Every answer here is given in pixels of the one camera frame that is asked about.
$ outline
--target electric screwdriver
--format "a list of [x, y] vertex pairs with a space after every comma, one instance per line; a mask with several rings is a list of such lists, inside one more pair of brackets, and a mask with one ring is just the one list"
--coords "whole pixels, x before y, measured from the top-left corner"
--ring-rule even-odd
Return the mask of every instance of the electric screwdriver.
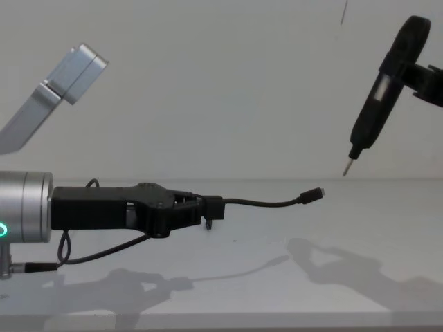
[[350, 161], [343, 176], [346, 176], [352, 162], [358, 159], [363, 149], [369, 149], [379, 137], [403, 86], [407, 85], [400, 79], [400, 74], [404, 74], [405, 64], [411, 65], [417, 61], [430, 28], [428, 19], [411, 16], [395, 37], [352, 129]]

